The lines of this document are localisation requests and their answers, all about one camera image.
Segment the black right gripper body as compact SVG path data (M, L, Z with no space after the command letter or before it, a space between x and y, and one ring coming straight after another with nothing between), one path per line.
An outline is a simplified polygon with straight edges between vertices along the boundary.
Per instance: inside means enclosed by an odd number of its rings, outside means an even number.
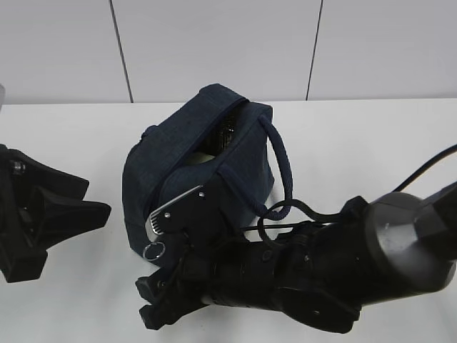
M276 311L272 294L274 269L282 248L223 246L212 254L188 252L162 275L176 274L182 302Z

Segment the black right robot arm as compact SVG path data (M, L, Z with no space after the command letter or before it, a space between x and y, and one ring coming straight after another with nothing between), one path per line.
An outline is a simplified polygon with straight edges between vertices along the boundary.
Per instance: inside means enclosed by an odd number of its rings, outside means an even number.
M251 242L220 213L178 236L174 262L136 281L148 329L210 304L282 312L347 333L364 306L438 292L456 274L456 185L420 199L355 197L339 215Z

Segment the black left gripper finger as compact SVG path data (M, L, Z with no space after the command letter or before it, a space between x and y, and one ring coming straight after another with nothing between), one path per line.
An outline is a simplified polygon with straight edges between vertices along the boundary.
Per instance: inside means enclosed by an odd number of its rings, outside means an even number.
M67 239L104 227L111 207L34 190L34 246L49 249Z
M17 176L17 187L25 199L34 187L42 187L62 197L82 200L89 188L88 180L41 164L21 151L17 152L17 161L25 166Z

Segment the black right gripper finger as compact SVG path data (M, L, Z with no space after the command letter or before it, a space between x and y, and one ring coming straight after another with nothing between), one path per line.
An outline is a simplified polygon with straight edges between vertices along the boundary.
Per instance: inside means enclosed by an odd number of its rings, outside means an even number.
M139 313L147 329L159 330L166 325L175 324L180 318L199 309L199 302L161 302L145 305Z
M178 303L182 300L176 274L154 273L148 277L139 277L135 286L140 297L150 304Z

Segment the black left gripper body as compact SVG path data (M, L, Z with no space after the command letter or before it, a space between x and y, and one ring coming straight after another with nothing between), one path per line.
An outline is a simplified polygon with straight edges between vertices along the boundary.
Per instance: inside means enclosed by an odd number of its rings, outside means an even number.
M21 207L16 201L13 175L20 163L1 145L1 273L7 282L39 279L48 253L26 235Z

